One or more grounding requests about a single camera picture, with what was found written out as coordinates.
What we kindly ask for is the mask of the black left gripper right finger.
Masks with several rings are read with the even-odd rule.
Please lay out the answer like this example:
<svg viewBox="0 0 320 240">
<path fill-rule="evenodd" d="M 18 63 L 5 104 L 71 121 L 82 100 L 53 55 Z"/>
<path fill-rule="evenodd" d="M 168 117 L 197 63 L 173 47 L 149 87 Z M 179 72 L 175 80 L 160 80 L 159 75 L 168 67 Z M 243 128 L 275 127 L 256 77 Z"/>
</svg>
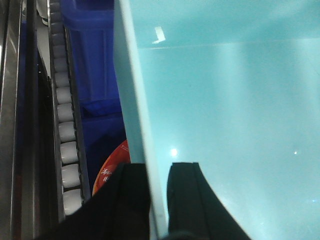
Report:
<svg viewBox="0 0 320 240">
<path fill-rule="evenodd" d="M 215 195 L 197 162 L 171 165 L 167 209 L 169 239 L 249 239 Z"/>
</svg>

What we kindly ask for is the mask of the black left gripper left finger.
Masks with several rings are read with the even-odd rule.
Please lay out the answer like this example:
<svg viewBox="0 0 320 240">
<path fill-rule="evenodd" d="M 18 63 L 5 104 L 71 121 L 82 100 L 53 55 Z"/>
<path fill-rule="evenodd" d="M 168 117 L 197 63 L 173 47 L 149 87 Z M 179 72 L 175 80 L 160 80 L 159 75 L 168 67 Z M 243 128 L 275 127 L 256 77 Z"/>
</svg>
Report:
<svg viewBox="0 0 320 240">
<path fill-rule="evenodd" d="M 151 197 L 146 167 L 120 164 L 79 210 L 40 240 L 148 240 Z"/>
</svg>

